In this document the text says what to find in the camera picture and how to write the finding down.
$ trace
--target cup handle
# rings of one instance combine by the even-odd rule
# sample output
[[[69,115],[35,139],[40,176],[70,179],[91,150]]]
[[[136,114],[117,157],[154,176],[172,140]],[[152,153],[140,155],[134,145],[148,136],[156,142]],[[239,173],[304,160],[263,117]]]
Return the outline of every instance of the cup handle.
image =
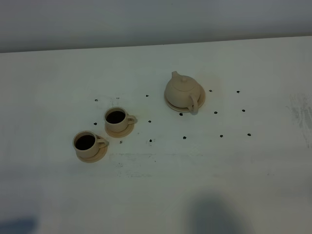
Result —
[[[137,118],[135,116],[128,116],[129,124],[135,124],[137,122]]]
[[[190,94],[190,98],[193,101],[193,105],[188,106],[187,108],[190,110],[190,112],[197,113],[198,112],[198,102],[197,102],[196,96],[194,94]]]
[[[99,148],[104,148],[109,144],[109,142],[105,139],[97,139],[97,142],[99,144]]]

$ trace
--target tea set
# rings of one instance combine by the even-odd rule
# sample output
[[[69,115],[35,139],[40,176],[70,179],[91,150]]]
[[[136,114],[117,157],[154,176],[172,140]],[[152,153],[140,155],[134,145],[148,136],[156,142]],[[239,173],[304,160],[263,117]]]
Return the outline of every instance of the tea set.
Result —
[[[174,71],[166,86],[164,99],[171,109],[178,112],[191,112],[195,115],[204,104],[206,94],[195,79]],[[121,138],[132,132],[137,119],[121,107],[112,107],[104,114],[104,121],[106,133],[111,137]],[[82,131],[73,139],[77,158],[86,163],[102,159],[108,145],[107,140],[90,131]]]

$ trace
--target teapot spout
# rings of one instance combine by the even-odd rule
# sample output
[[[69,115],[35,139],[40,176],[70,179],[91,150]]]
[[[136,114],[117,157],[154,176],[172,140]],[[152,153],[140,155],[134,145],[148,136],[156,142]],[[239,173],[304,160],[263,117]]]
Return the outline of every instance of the teapot spout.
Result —
[[[171,74],[172,74],[172,78],[180,76],[180,74],[177,71],[174,71]]]

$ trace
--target beige ceramic cup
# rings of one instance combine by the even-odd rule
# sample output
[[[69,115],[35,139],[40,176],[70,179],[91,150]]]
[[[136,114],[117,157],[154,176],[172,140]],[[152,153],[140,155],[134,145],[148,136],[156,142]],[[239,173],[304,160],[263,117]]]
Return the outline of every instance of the beige ceramic cup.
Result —
[[[119,119],[120,121],[115,122],[115,121],[110,121],[109,114],[113,112],[122,112],[124,114],[123,119]],[[137,121],[137,118],[135,116],[129,115],[123,108],[121,107],[113,107],[110,108],[106,111],[104,115],[104,120],[105,120],[105,125],[107,130],[114,132],[114,133],[119,133],[124,131],[130,124],[135,124]]]
[[[80,150],[76,147],[77,141],[84,136],[94,137],[95,141],[90,148],[86,150]],[[80,132],[73,139],[73,147],[76,151],[76,155],[81,158],[91,158],[99,152],[100,148],[104,148],[106,146],[108,146],[108,141],[106,141],[105,139],[98,139],[97,135],[90,131]]]

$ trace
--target gray wall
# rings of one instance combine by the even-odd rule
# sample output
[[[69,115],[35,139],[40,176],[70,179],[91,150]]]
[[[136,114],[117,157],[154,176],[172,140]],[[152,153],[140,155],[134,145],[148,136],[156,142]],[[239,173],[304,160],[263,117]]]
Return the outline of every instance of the gray wall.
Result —
[[[311,0],[2,0],[0,52],[312,34]]]

